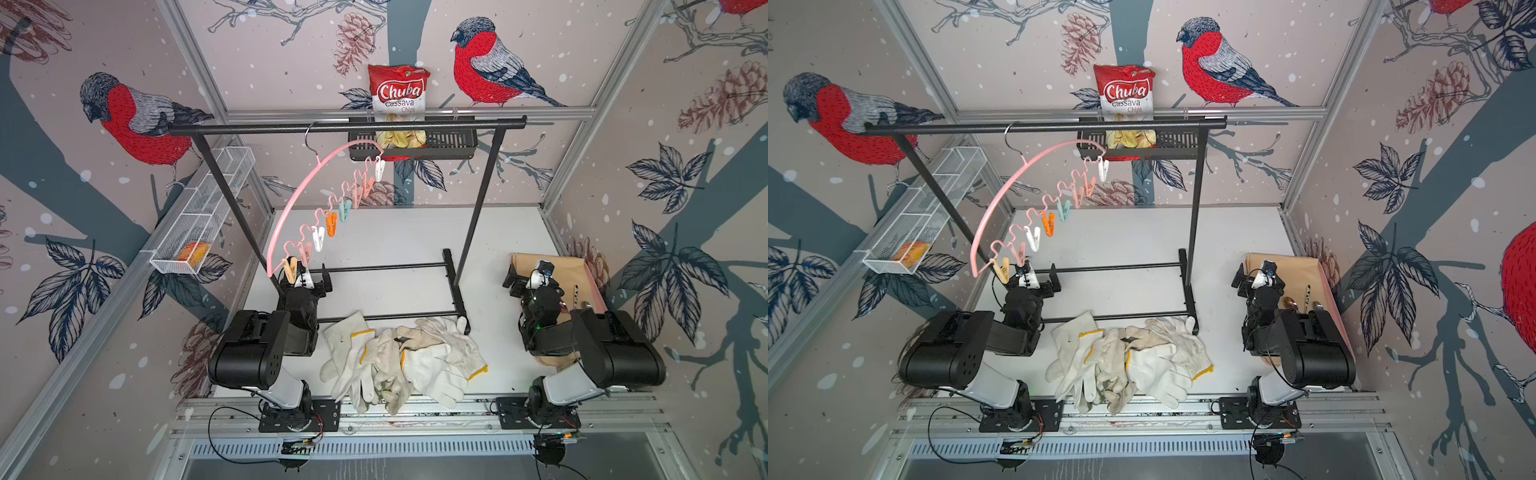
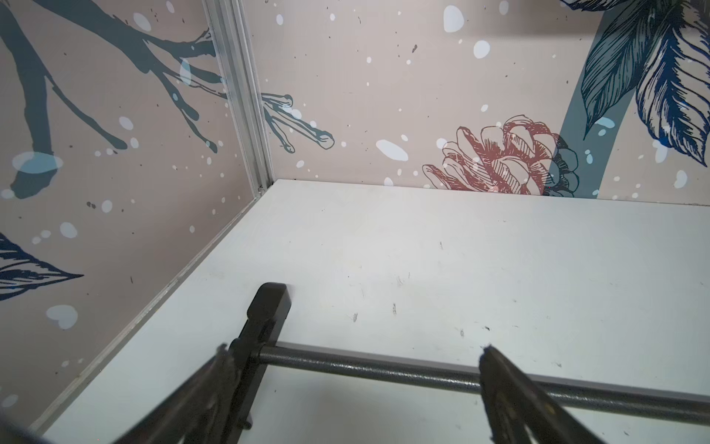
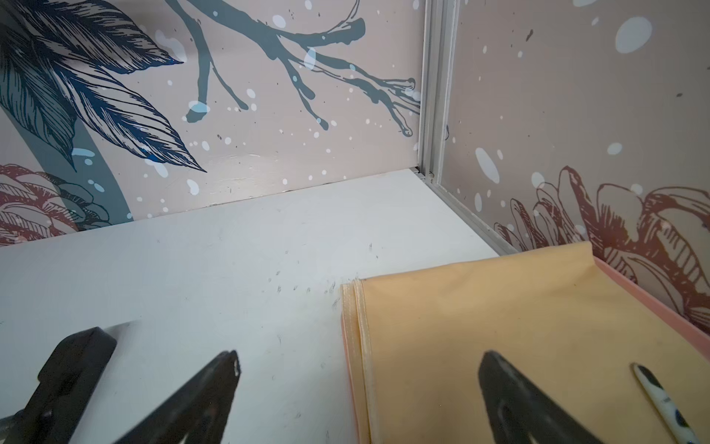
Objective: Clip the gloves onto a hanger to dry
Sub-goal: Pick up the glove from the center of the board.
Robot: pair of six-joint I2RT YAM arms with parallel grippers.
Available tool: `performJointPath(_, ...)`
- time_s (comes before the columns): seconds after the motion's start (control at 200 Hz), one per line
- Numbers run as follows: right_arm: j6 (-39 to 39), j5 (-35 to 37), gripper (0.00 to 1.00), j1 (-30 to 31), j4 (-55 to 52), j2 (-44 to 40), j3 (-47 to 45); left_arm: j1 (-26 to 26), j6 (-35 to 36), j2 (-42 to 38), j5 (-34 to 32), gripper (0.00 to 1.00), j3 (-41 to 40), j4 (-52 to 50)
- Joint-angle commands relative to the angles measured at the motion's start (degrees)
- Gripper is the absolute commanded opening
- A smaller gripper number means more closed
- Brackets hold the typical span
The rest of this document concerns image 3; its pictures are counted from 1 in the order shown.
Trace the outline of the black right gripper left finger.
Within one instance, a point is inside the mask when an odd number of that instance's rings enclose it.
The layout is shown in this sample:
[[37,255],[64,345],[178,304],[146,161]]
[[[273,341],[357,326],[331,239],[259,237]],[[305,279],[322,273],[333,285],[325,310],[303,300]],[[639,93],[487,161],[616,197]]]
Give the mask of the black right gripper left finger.
[[120,443],[219,443],[240,382],[238,353],[220,353]]

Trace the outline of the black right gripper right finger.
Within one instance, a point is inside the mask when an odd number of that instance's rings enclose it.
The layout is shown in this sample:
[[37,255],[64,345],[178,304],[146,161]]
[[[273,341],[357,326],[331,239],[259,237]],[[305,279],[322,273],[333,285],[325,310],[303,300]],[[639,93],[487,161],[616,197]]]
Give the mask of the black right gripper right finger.
[[478,380],[495,442],[600,441],[500,353],[484,354]]

